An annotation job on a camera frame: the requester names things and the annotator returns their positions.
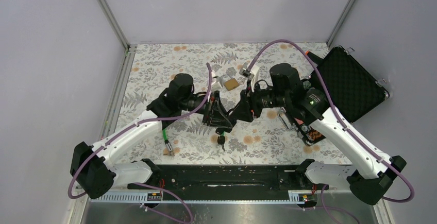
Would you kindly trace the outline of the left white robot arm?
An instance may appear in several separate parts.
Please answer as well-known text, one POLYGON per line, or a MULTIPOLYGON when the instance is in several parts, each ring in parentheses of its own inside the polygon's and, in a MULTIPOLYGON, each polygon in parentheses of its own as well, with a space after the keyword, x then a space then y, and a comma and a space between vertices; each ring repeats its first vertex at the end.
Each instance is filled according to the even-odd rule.
POLYGON ((91 145, 85 142, 77 144, 71 162, 73 179, 69 185, 69 197, 75 198, 71 192, 75 183, 84 191, 80 197, 87 195, 92 199, 125 184, 142 183, 147 188, 156 187, 160 175, 149 159, 119 163, 119 158, 139 142, 194 113, 203 115, 207 126, 214 127, 215 120, 230 122, 225 110, 213 113, 213 108, 219 105, 218 94, 223 86, 221 77, 211 72, 207 89, 196 93, 193 77, 177 74, 158 98, 124 128, 91 145))

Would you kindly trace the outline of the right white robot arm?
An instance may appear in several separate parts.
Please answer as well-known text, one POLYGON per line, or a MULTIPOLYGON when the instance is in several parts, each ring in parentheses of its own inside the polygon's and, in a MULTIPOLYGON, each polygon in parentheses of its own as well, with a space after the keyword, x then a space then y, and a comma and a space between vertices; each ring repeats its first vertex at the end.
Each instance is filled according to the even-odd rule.
POLYGON ((297 69, 288 63, 271 67, 272 85, 265 89, 250 77, 240 101, 231 112, 233 122, 252 122, 264 108, 285 108, 293 120, 315 129, 331 141, 351 165, 324 164, 313 159, 302 162, 296 174, 296 184, 303 189, 313 184, 327 184, 349 189, 362 202, 375 205, 388 191, 406 165, 401 156, 389 156, 373 146, 330 106, 327 94, 310 88, 305 90, 297 69))

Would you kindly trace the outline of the brass padlock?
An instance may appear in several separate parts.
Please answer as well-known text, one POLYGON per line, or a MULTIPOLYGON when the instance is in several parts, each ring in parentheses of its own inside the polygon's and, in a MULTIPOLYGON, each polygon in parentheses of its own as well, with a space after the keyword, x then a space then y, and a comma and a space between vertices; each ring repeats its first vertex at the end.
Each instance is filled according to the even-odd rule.
POLYGON ((240 86, 239 82, 229 75, 223 75, 221 78, 223 81, 223 86, 227 91, 232 91, 240 86))

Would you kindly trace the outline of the green cable lock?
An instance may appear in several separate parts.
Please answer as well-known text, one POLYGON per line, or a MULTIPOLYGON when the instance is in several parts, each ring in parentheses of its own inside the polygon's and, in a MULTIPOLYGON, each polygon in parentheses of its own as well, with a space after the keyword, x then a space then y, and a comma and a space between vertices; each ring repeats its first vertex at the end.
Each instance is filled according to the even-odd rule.
POLYGON ((165 129, 162 130, 162 137, 164 139, 164 144, 165 144, 166 149, 167 149, 167 154, 169 156, 174 156, 175 152, 173 150, 172 144, 169 142, 169 140, 167 138, 167 134, 166 134, 166 130, 165 129))

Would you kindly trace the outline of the black padlock with keys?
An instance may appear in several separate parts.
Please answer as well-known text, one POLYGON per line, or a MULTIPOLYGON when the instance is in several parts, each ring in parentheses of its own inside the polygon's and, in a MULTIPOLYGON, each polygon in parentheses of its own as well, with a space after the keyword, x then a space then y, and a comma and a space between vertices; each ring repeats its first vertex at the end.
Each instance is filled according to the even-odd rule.
POLYGON ((236 123, 237 123, 236 121, 231 121, 228 125, 221 126, 216 129, 216 134, 218 135, 217 144, 221 147, 222 151, 225 151, 225 143, 226 143, 225 133, 230 133, 233 130, 236 123))

